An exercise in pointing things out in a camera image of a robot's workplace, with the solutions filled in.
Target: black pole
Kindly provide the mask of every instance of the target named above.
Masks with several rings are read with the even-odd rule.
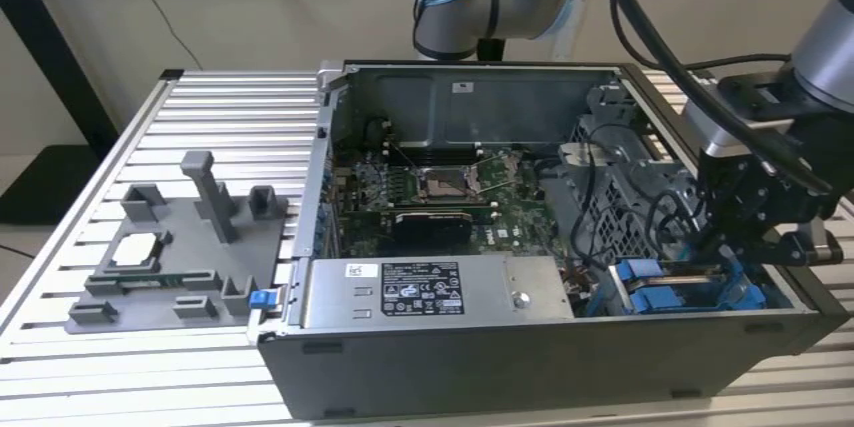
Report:
[[[0,8],[94,155],[102,159],[118,135],[44,2],[0,0]]]

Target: black floor mat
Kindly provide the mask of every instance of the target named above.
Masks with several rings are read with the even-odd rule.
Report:
[[[58,223],[98,163],[86,145],[45,147],[0,196],[0,223]]]

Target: aluminum extrusion table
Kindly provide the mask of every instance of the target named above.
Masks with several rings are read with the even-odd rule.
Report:
[[[680,110],[685,97],[669,78],[645,74]],[[262,183],[288,196],[278,258],[289,258],[317,108],[308,72],[186,72],[180,80],[157,83],[0,308],[0,424],[298,424],[245,328],[68,335],[62,322],[92,273],[88,266],[104,254],[124,217],[118,199],[128,185],[156,182],[166,197],[194,195],[178,168],[188,149],[213,152],[213,173],[232,194]],[[828,223],[848,258],[852,214],[844,201]],[[848,311],[851,263],[813,269]],[[288,273],[281,260],[278,282]],[[803,355],[763,361],[712,399],[377,422],[463,424],[854,425],[854,321]]]

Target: power supply label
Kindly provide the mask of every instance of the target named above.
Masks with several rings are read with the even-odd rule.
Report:
[[[382,314],[459,315],[463,284],[456,262],[382,264]]]

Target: black stand leg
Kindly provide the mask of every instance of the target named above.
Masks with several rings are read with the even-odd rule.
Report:
[[[477,60],[499,62],[504,60],[504,39],[477,40]]]
[[[89,144],[46,147],[0,197],[0,223],[53,224],[117,133],[44,2],[0,0],[0,8]]]

